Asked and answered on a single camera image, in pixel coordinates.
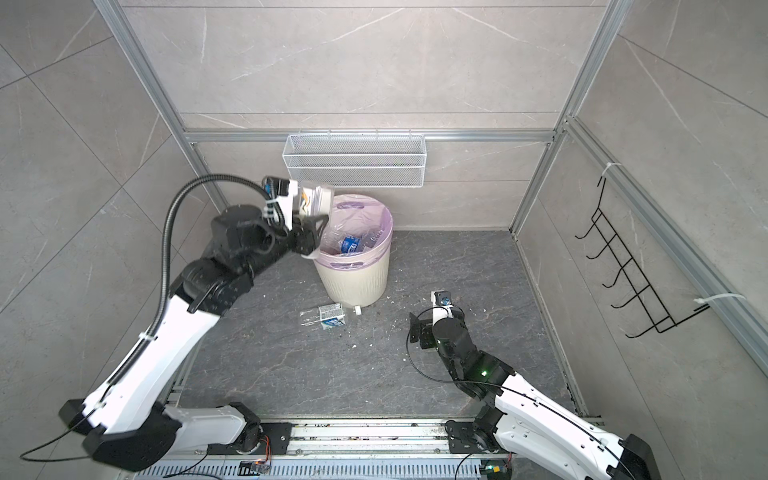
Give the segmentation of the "crushed bottle blue label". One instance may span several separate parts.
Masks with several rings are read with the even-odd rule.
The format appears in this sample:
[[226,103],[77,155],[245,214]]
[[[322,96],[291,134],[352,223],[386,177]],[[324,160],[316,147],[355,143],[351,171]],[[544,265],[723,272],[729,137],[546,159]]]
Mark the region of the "crushed bottle blue label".
[[346,236],[340,243],[341,254],[353,254],[360,250],[361,238],[356,236]]

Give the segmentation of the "clear bottle white barcode label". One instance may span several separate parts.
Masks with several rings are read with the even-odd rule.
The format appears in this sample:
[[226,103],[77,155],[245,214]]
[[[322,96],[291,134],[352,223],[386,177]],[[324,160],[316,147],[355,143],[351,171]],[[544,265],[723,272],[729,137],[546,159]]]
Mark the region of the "clear bottle white barcode label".
[[299,323],[304,327],[328,330],[346,327],[361,314],[360,306],[345,307],[341,303],[333,303],[302,311],[299,315]]

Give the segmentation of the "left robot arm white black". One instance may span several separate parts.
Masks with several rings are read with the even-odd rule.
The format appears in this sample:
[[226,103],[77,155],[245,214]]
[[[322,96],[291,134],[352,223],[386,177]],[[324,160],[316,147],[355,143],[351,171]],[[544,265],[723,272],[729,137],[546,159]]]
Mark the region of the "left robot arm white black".
[[328,215],[295,217],[290,230],[278,233],[253,205],[235,205],[214,217],[203,257],[162,294],[159,319],[96,391],[61,408],[62,420],[83,435],[88,458],[139,472],[171,452],[210,445],[239,453],[260,448],[260,419],[243,403],[188,409],[164,405],[159,396],[204,335],[250,291],[255,277],[290,252],[313,253],[328,220]]

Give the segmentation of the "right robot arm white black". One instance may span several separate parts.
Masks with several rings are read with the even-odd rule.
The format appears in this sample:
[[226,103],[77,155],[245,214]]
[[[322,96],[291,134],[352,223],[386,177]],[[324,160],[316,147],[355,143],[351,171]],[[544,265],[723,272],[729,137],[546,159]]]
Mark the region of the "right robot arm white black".
[[461,309],[430,307],[411,314],[406,343],[435,350],[448,372],[445,383],[483,402],[470,434],[481,450],[521,455],[561,479],[660,478],[647,442],[587,422],[479,349]]

